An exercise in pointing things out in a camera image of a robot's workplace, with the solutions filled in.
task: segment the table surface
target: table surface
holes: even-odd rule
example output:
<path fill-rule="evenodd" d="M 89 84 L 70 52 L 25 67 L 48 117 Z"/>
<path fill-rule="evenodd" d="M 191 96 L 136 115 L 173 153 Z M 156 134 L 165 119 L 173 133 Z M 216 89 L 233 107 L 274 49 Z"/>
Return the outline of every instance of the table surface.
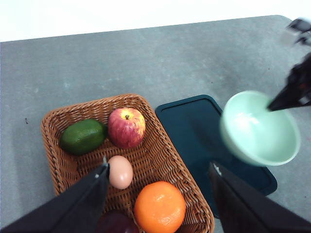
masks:
<path fill-rule="evenodd" d="M 48 111 L 121 93 L 154 108 L 200 94 L 222 108 L 244 90 L 275 96 L 310 50 L 279 43 L 289 22 L 254 17 L 1 43 L 1 226 L 54 197 L 40 132 Z M 301 150 L 269 168 L 278 181 L 269 197 L 310 221 L 310 109 L 290 111 Z"/>

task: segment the white background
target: white background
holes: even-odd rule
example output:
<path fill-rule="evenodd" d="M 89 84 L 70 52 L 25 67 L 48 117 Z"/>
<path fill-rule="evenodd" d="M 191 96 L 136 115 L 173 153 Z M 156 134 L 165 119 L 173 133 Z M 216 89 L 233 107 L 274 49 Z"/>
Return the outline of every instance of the white background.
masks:
<path fill-rule="evenodd" d="M 311 18 L 311 0 L 0 0 L 0 41 L 241 17 Z"/>

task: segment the dark tray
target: dark tray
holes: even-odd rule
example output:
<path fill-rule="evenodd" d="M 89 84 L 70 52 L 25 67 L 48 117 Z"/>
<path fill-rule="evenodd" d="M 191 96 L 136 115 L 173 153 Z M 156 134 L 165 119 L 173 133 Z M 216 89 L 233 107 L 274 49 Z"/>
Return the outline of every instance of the dark tray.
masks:
<path fill-rule="evenodd" d="M 200 95 L 163 104 L 155 113 L 215 217 L 218 211 L 207 173 L 210 160 L 219 162 L 264 195 L 276 191 L 276 179 L 268 168 L 245 164 L 227 150 L 219 132 L 222 110 L 212 97 Z"/>

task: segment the mint green bowl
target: mint green bowl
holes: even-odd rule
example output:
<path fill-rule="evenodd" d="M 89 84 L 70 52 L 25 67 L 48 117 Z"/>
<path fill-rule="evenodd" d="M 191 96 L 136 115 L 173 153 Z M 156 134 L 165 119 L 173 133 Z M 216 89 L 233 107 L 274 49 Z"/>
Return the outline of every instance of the mint green bowl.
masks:
<path fill-rule="evenodd" d="M 227 102 L 220 132 L 228 149 L 256 166 L 278 166 L 291 161 L 300 148 L 300 134 L 287 110 L 270 112 L 271 99 L 257 91 L 240 92 Z"/>

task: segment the brown wicker basket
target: brown wicker basket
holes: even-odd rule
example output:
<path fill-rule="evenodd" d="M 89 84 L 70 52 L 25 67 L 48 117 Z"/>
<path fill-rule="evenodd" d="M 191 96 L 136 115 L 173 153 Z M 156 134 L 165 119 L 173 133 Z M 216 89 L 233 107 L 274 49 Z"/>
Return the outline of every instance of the brown wicker basket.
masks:
<path fill-rule="evenodd" d="M 110 113 L 121 107 L 135 108 L 146 119 L 145 137 L 138 147 L 119 149 L 106 139 L 96 150 L 76 157 L 64 152 L 58 146 L 61 133 L 69 125 L 88 118 L 106 124 Z M 57 195 L 99 166 L 104 156 L 109 159 L 114 155 L 122 155 L 133 166 L 133 181 L 125 190 L 109 186 L 105 211 L 119 209 L 134 219 L 133 207 L 141 189 L 156 181 L 167 181 L 182 192 L 187 203 L 186 216 L 178 232 L 214 231 L 214 217 L 206 200 L 155 112 L 143 97 L 125 94 L 55 109 L 43 118 L 41 130 Z"/>

